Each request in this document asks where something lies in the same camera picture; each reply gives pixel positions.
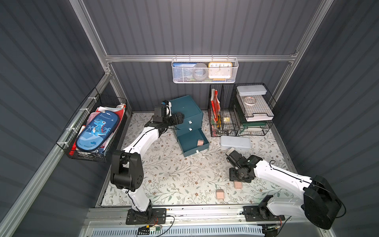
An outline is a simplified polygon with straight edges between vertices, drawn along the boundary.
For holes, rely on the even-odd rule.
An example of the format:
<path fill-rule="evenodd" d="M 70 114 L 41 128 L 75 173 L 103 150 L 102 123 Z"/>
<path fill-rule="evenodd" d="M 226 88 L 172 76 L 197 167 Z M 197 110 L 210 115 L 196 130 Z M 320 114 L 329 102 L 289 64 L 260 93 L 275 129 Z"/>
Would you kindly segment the teal drawer cabinet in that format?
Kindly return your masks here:
<path fill-rule="evenodd" d="M 170 102 L 172 104 L 171 110 L 173 114 L 181 112 L 185 116 L 184 122 L 176 126 L 178 130 L 174 130 L 176 136 L 190 132 L 189 128 L 196 130 L 202 127 L 203 111 L 191 96 L 186 95 L 170 100 Z"/>

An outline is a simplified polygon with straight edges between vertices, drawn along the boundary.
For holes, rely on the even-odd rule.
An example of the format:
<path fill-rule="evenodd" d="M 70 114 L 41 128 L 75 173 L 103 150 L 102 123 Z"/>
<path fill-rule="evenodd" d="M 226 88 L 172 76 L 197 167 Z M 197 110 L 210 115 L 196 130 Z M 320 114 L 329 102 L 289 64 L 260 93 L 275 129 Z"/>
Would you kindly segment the teal bottom drawer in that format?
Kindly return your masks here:
<path fill-rule="evenodd" d="M 197 142 L 199 139 L 204 141 L 203 146 L 197 146 Z M 183 156 L 185 158 L 196 153 L 200 153 L 204 150 L 207 150 L 210 146 L 210 143 L 201 128 L 180 135 L 179 137 L 177 137 L 177 141 L 181 147 Z"/>

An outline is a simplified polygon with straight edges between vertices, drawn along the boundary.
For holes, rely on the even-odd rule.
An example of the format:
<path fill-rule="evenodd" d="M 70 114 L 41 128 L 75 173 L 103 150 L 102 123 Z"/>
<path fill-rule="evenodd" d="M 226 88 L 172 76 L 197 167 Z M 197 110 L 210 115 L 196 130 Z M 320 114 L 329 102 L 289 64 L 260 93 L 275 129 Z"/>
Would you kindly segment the pink plug two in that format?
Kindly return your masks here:
<path fill-rule="evenodd" d="M 203 146 L 203 145 L 204 145 L 204 141 L 199 139 L 197 142 L 197 146 L 199 147 L 199 146 Z"/>

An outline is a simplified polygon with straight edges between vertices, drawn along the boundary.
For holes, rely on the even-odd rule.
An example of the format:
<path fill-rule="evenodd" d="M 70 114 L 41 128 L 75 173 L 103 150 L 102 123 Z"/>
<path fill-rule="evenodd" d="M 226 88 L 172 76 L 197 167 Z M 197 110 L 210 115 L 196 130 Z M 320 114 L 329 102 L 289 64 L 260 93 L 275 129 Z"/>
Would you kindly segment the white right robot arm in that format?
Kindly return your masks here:
<path fill-rule="evenodd" d="M 278 200 L 266 195 L 258 204 L 258 215 L 262 220 L 281 220 L 283 216 L 306 218 L 313 225 L 328 230 L 339 218 L 344 204 L 329 182 L 322 176 L 314 178 L 295 174 L 273 165 L 262 158 L 251 155 L 246 158 L 231 148 L 226 153 L 230 168 L 230 181 L 250 183 L 254 179 L 269 181 L 295 197 Z"/>

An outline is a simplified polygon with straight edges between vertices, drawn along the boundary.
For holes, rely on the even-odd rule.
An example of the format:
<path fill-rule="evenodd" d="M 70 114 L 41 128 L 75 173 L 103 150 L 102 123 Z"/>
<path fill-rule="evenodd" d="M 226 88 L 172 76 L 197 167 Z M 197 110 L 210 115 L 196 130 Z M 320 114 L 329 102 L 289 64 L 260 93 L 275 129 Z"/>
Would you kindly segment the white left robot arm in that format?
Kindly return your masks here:
<path fill-rule="evenodd" d="M 171 126 L 182 124 L 184 118 L 181 112 L 153 116 L 153 120 L 145 124 L 140 135 L 129 146 L 113 152 L 110 182 L 126 193 L 134 211 L 147 214 L 152 206 L 141 187 L 144 179 L 142 157 L 163 133 Z"/>

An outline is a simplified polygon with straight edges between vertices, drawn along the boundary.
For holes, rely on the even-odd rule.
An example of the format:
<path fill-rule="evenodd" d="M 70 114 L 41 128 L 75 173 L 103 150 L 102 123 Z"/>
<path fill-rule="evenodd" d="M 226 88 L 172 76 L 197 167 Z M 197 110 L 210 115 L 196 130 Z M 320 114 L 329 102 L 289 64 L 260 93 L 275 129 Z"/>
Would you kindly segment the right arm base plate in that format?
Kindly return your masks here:
<path fill-rule="evenodd" d="M 284 215 L 276 216 L 272 214 L 267 207 L 259 207 L 258 205 L 244 206 L 242 215 L 247 222 L 286 220 Z"/>

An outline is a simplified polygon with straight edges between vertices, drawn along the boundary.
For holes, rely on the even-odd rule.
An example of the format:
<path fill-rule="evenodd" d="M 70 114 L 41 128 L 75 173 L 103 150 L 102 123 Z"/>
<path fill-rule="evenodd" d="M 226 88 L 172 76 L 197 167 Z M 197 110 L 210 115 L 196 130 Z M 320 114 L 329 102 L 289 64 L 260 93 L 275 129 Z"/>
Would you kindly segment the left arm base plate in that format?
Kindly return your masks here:
<path fill-rule="evenodd" d="M 127 213 L 126 225 L 153 225 L 165 224 L 167 218 L 167 209 L 165 208 L 148 208 L 146 212 L 139 212 L 130 209 Z"/>

